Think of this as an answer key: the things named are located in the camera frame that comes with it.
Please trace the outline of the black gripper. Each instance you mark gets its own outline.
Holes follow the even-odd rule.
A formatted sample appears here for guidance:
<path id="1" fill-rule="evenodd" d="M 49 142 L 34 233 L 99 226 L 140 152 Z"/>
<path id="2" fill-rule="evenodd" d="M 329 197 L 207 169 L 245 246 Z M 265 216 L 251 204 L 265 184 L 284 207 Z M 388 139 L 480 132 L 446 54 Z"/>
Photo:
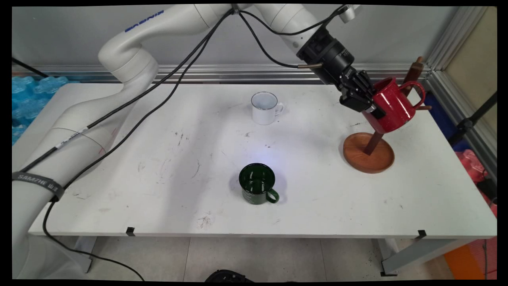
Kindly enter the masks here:
<path id="1" fill-rule="evenodd" d="M 326 85 L 341 89 L 341 105 L 373 115 L 376 119 L 386 116 L 386 111 L 374 102 L 377 89 L 365 70 L 354 70 L 354 56 L 336 39 L 316 39 L 317 62 L 322 66 L 316 75 Z"/>

